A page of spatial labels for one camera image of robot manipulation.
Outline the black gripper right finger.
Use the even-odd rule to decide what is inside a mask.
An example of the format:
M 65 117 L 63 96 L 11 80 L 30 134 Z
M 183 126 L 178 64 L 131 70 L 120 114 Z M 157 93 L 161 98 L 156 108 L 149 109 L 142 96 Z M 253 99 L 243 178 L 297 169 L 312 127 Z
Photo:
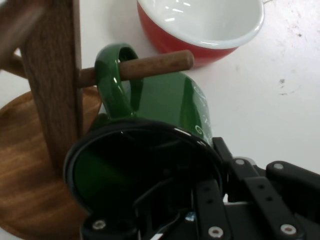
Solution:
M 318 240 L 320 175 L 285 161 L 262 169 L 233 157 L 221 137 L 212 138 L 223 165 L 228 232 L 233 240 Z

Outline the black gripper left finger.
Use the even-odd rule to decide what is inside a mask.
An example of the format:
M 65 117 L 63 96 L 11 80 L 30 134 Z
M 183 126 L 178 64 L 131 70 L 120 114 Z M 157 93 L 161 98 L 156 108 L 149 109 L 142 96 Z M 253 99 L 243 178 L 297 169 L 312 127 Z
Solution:
M 83 240 L 231 240 L 232 229 L 216 180 L 198 181 L 173 193 L 172 180 L 156 184 L 132 204 L 128 215 L 90 215 Z

